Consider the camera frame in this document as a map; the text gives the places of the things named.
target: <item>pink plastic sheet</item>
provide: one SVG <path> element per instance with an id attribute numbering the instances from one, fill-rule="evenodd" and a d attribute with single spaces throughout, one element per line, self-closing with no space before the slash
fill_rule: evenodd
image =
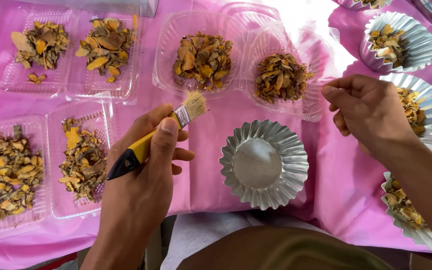
<path id="1" fill-rule="evenodd" d="M 154 19 L 145 18 L 140 44 L 141 74 L 137 85 L 137 104 L 127 106 L 112 104 L 115 137 L 120 138 L 133 120 L 149 109 L 164 103 L 179 104 L 179 96 L 156 88 L 151 83 L 151 74 L 156 53 L 156 44 L 161 23 L 167 13 L 188 9 L 221 10 L 224 3 L 214 1 L 196 2 L 192 0 L 161 0 Z M 276 5 L 283 21 L 288 8 L 273 1 L 256 1 L 265 5 Z M 429 29 L 432 25 L 405 0 L 395 0 L 390 6 L 380 10 L 353 12 L 337 6 L 331 0 L 306 1 L 305 13 L 317 14 L 318 23 L 328 23 L 340 31 L 341 47 L 339 56 L 352 55 L 359 59 L 359 43 L 364 25 L 379 12 L 398 11 L 406 13 Z M 8 0 L 0 0 L 0 48 L 12 46 L 9 30 L 2 27 L 9 23 L 14 10 L 21 5 Z M 324 12 L 321 7 L 331 10 Z M 0 56 L 0 79 L 2 59 Z M 361 61 L 347 66 L 344 75 L 363 73 L 378 77 Z M 424 70 L 414 72 L 432 84 L 432 64 Z M 30 95 L 0 92 L 0 119 L 25 114 L 49 114 L 67 101 L 59 96 L 53 99 Z M 208 101 L 209 112 L 188 125 L 190 138 L 180 147 L 196 152 L 195 160 L 181 162 L 183 173 L 174 177 L 174 194 L 168 215 L 190 212 L 229 212 L 249 209 L 249 203 L 240 203 L 231 195 L 231 189 L 223 184 L 218 159 L 226 138 L 244 121 L 270 119 L 279 121 L 297 132 L 308 152 L 309 177 L 304 189 L 289 205 L 278 211 L 309 221 L 335 237 L 357 245 L 378 246 L 415 251 L 427 248 L 415 245 L 401 235 L 385 213 L 386 206 L 381 201 L 386 169 L 359 150 L 356 140 L 344 138 L 334 127 L 333 114 L 324 111 L 321 121 L 314 123 L 298 120 L 285 114 L 268 112 L 256 107 L 241 91 L 233 91 L 224 98 Z M 36 230 L 0 239 L 0 268 L 20 269 L 41 261 L 69 254 L 91 246 L 98 233 L 99 213 L 73 219 L 56 220 L 48 217 Z"/>

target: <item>left hand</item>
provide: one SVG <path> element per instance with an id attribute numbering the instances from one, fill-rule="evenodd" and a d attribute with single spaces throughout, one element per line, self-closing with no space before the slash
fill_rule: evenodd
<path id="1" fill-rule="evenodd" d="M 195 158 L 193 151 L 176 148 L 177 141 L 185 141 L 189 133 L 178 132 L 177 122 L 167 117 L 172 111 L 171 104 L 164 104 L 141 115 L 109 150 L 107 170 L 131 144 L 157 127 L 143 168 L 106 181 L 99 234 L 112 230 L 130 234 L 136 228 L 151 234 L 167 215 L 173 195 L 173 175 L 182 172 L 171 161 Z"/>

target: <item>brush handle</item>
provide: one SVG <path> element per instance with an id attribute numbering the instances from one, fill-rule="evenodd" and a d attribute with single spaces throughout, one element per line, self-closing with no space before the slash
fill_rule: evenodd
<path id="1" fill-rule="evenodd" d="M 181 124 L 174 112 L 171 112 L 168 117 L 171 117 L 172 119 L 176 120 L 177 122 L 177 130 L 181 130 Z M 151 139 L 153 138 L 153 135 L 155 134 L 156 130 L 153 130 L 151 133 L 147 134 L 143 138 L 139 139 L 137 142 L 131 144 L 131 146 L 128 147 L 128 149 L 131 149 L 134 154 L 136 155 L 136 158 L 139 161 L 139 164 L 142 164 L 145 162 L 149 157 L 149 148 L 151 146 Z"/>

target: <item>right hand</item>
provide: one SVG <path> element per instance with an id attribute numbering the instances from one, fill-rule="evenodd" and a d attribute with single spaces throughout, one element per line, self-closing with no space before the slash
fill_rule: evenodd
<path id="1" fill-rule="evenodd" d="M 393 83 L 353 74 L 325 84 L 321 93 L 331 112 L 339 109 L 333 121 L 341 134 L 352 134 L 367 154 L 384 155 L 384 146 L 394 142 L 421 143 Z"/>

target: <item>foil baking cup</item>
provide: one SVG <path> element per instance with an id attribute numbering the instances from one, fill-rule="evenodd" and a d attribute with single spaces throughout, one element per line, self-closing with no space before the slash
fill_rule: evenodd
<path id="1" fill-rule="evenodd" d="M 393 179 L 391 178 L 391 173 L 389 171 L 384 173 L 384 177 L 386 179 L 386 182 L 383 183 L 381 187 L 387 193 L 388 190 L 392 187 L 391 182 L 393 181 Z M 429 250 L 432 250 L 431 229 L 429 229 L 428 227 L 421 228 L 419 230 L 414 229 L 413 227 L 411 227 L 410 224 L 406 222 L 403 217 L 399 216 L 391 210 L 388 200 L 385 196 L 381 197 L 381 200 L 388 207 L 388 209 L 386 210 L 386 214 L 390 215 L 393 218 L 393 225 L 401 229 L 403 236 L 413 239 L 414 243 L 417 245 L 425 245 L 428 247 Z"/>
<path id="2" fill-rule="evenodd" d="M 270 120 L 244 122 L 221 148 L 224 185 L 261 210 L 285 206 L 308 178 L 308 155 L 298 135 Z"/>
<path id="3" fill-rule="evenodd" d="M 432 85 L 418 77 L 404 73 L 391 73 L 387 76 L 381 76 L 379 79 L 392 82 L 399 88 L 419 92 L 416 102 L 419 104 L 419 108 L 424 111 L 426 120 L 423 122 L 425 130 L 417 136 L 432 150 Z"/>
<path id="4" fill-rule="evenodd" d="M 384 7 L 385 5 L 391 4 L 393 0 L 376 0 L 372 4 L 364 4 L 363 1 L 357 1 L 354 0 L 336 0 L 338 4 L 345 9 L 353 10 L 353 11 L 363 11 L 363 10 L 374 10 L 374 9 L 380 9 Z"/>
<path id="5" fill-rule="evenodd" d="M 369 34 L 375 30 L 381 31 L 386 24 L 389 24 L 394 31 L 404 30 L 401 38 L 408 40 L 405 48 L 409 56 L 405 59 L 404 64 L 397 68 L 393 68 L 393 63 L 384 63 L 384 57 L 376 57 L 376 51 L 370 50 L 372 42 L 369 42 Z M 366 25 L 364 33 L 364 39 L 359 46 L 359 55 L 363 62 L 374 71 L 380 73 L 413 72 L 431 64 L 432 34 L 419 21 L 406 14 L 386 12 L 374 16 Z"/>

